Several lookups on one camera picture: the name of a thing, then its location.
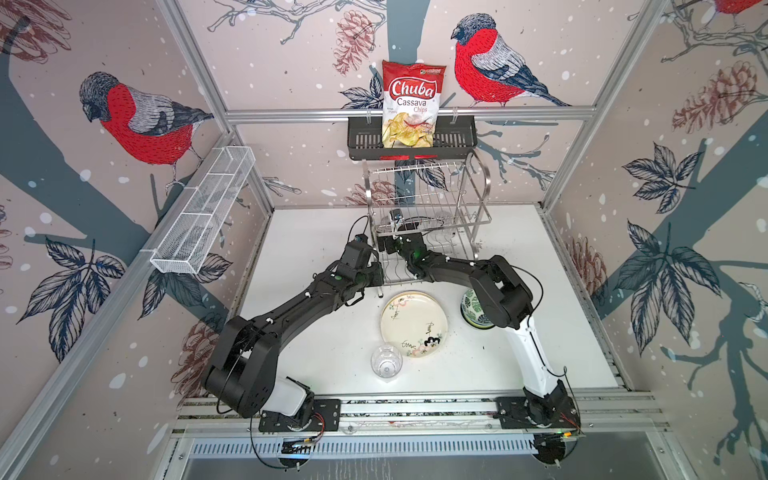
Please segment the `silver two-tier dish rack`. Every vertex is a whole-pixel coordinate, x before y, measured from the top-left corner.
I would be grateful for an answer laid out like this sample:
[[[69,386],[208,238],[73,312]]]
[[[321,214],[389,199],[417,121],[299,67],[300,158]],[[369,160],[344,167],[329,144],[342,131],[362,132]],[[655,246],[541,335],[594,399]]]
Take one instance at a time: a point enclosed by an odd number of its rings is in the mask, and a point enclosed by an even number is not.
[[[459,259],[479,258],[479,230],[491,222],[487,208],[491,179],[476,151],[464,159],[364,161],[362,165],[369,231],[376,248],[380,236],[420,233],[430,250]],[[418,230],[393,232],[389,211],[395,208],[418,220]],[[379,258],[385,285],[416,280],[398,255],[379,252]]]

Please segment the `white floral plate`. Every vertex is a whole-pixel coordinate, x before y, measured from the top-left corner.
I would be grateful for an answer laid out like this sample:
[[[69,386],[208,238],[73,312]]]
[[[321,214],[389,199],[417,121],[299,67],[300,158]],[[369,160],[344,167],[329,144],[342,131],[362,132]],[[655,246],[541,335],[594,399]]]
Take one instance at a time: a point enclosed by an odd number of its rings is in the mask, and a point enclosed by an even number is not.
[[[405,291],[383,307],[380,332],[385,343],[408,358],[421,358],[446,341],[448,319],[440,304],[420,291]]]

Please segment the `green leaf pattern bowl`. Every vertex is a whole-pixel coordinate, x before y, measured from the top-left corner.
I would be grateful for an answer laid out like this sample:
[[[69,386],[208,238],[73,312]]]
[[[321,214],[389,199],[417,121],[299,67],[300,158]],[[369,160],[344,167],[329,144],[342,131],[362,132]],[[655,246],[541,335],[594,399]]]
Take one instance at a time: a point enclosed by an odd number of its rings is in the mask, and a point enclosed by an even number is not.
[[[485,316],[474,290],[467,290],[461,300],[460,311],[462,318],[472,327],[479,330],[490,330],[495,325]]]

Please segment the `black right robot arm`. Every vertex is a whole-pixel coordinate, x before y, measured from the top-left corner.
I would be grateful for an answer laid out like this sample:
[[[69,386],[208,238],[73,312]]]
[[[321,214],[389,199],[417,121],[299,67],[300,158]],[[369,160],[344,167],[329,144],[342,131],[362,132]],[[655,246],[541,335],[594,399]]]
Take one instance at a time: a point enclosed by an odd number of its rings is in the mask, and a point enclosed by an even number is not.
[[[552,370],[539,346],[533,314],[533,294],[512,265],[500,256],[486,260],[466,260],[430,250],[420,233],[384,237],[377,249],[396,254],[417,280],[451,283],[474,291],[483,314],[503,333],[511,345],[520,368],[525,395],[524,418],[548,427],[558,421],[579,429],[581,416],[570,396],[564,372]]]

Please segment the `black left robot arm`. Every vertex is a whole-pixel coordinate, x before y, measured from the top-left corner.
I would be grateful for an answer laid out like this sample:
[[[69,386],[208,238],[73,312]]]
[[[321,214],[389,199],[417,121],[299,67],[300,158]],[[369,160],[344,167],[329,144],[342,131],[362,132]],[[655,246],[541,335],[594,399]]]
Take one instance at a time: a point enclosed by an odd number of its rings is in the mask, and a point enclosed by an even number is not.
[[[367,289],[383,283],[378,252],[366,235],[356,235],[341,257],[315,274],[302,292],[265,314],[228,321],[201,375],[201,386],[243,418],[264,409],[296,415],[310,390],[277,376],[281,350],[316,320],[359,303]]]

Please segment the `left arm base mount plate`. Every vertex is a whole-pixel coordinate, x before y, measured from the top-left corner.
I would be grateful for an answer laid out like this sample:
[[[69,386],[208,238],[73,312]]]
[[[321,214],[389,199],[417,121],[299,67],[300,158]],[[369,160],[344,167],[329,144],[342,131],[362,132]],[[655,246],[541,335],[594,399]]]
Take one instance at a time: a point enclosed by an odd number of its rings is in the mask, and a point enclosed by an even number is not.
[[[259,417],[260,433],[321,433],[339,429],[340,399],[306,400],[297,412],[288,416],[267,407]]]

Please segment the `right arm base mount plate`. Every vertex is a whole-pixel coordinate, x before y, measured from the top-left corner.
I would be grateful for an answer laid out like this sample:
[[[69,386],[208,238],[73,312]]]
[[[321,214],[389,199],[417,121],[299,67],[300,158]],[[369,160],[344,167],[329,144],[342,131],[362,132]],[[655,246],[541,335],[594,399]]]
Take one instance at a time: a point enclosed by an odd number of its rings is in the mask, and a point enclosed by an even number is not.
[[[581,419],[573,400],[566,396],[558,402],[531,402],[526,397],[497,397],[494,419],[505,430],[555,428],[578,429]]]

